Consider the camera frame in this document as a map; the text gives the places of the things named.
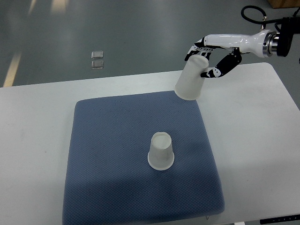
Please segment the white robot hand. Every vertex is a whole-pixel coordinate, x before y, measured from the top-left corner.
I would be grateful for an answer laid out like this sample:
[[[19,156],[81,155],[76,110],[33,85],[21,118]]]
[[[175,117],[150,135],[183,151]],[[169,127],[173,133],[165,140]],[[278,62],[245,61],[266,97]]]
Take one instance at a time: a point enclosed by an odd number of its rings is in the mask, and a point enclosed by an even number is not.
[[[272,53],[269,52],[269,43],[272,38],[271,30],[263,30],[254,35],[242,34],[211,34],[201,38],[195,42],[189,49],[184,61],[192,55],[201,55],[207,60],[210,60],[210,55],[213,52],[211,48],[205,46],[218,46],[221,48],[233,48],[232,52],[225,56],[214,68],[200,74],[202,78],[219,78],[241,63],[241,53],[253,53],[258,57],[269,57]]]

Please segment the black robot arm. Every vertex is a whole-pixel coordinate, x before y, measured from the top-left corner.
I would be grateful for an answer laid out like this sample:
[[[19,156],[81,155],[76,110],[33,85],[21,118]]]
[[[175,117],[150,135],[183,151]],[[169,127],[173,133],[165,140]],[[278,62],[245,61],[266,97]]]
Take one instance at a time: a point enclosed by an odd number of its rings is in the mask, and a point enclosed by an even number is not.
[[[185,61],[191,56],[200,54],[206,59],[210,58],[215,49],[231,51],[215,67],[207,72],[202,72],[203,78],[222,77],[233,70],[242,61],[242,55],[253,53],[260,58],[276,54],[279,57],[288,55],[293,36],[300,33],[299,17],[284,17],[272,21],[254,21],[252,23],[262,26],[261,31],[254,35],[242,34],[210,34],[189,49]]]

